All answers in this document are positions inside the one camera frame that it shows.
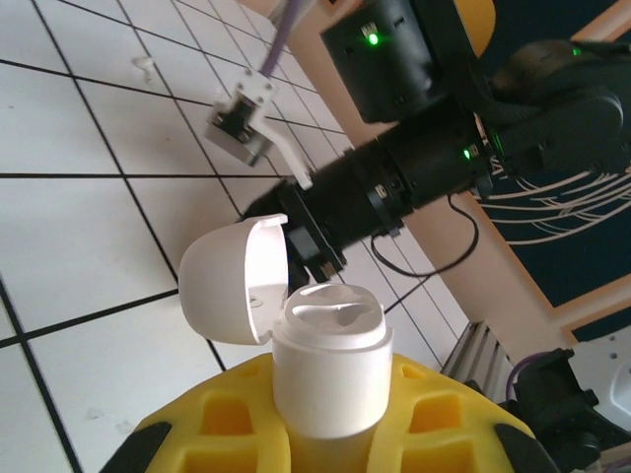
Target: purple cable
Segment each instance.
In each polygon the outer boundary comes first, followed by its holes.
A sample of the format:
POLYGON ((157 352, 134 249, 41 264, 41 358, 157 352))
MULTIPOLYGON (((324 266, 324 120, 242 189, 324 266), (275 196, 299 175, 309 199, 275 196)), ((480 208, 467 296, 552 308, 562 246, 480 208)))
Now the purple cable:
POLYGON ((511 389, 513 389, 513 384, 515 383, 515 379, 520 374, 520 372, 522 372, 522 370, 525 367, 541 359, 544 355, 547 355, 548 353, 549 352, 535 353, 534 355, 525 357, 523 360, 521 360, 519 363, 515 365, 515 367, 511 370, 511 373, 509 374, 508 381, 506 382, 506 400, 507 401, 511 399, 511 389))
POLYGON ((622 458, 621 460, 614 461, 609 466, 607 466, 602 473, 613 473, 618 468, 623 468, 629 465, 631 465, 631 456, 627 456, 626 458, 622 458))
POLYGON ((278 25, 278 31, 276 32, 276 37, 274 37, 274 42, 272 42, 272 47, 269 49, 265 62, 260 67, 260 73, 265 77, 270 77, 276 64, 278 64, 283 47, 287 43, 289 34, 292 32, 292 26, 294 26, 300 2, 301 0, 287 0, 283 10, 283 18, 280 21, 280 25, 278 25))

